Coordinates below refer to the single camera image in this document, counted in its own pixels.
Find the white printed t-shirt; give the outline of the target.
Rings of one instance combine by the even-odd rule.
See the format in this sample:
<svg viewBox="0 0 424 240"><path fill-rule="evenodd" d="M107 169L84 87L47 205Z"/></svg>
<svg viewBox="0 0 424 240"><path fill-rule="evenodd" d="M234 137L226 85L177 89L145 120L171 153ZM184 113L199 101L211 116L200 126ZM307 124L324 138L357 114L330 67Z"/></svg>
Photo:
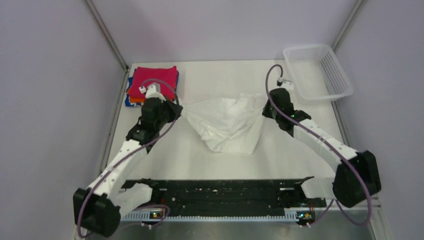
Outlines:
<svg viewBox="0 0 424 240"><path fill-rule="evenodd" d="M216 153L250 155L261 136L267 102L260 94L240 94L186 104L181 115Z"/></svg>

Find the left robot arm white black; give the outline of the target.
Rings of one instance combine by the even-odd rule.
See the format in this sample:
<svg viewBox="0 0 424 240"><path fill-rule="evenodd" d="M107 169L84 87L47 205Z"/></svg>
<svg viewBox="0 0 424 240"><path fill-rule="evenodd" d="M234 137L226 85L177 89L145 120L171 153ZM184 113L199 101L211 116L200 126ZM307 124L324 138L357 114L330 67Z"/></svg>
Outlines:
<svg viewBox="0 0 424 240"><path fill-rule="evenodd" d="M123 144L104 171L89 186L73 194L74 222L81 239L95 233L110 237L118 229L122 217L146 204L154 207L160 193L147 183L136 183L125 192L121 188L153 145L174 126L183 107L178 100L148 98L141 107L137 123L128 131Z"/></svg>

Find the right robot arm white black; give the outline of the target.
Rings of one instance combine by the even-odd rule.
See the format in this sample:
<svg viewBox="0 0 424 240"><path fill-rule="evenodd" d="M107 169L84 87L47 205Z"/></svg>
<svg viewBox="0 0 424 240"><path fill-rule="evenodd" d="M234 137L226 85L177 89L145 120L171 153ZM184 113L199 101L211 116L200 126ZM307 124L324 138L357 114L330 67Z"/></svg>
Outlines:
<svg viewBox="0 0 424 240"><path fill-rule="evenodd" d="M314 198L333 199L347 208L372 202L381 189L376 157L368 150L355 150L320 128L303 110L295 110L290 93L284 88L267 92L263 116L275 120L278 127L303 143L323 159L334 172L331 177L308 176L293 192L299 206Z"/></svg>

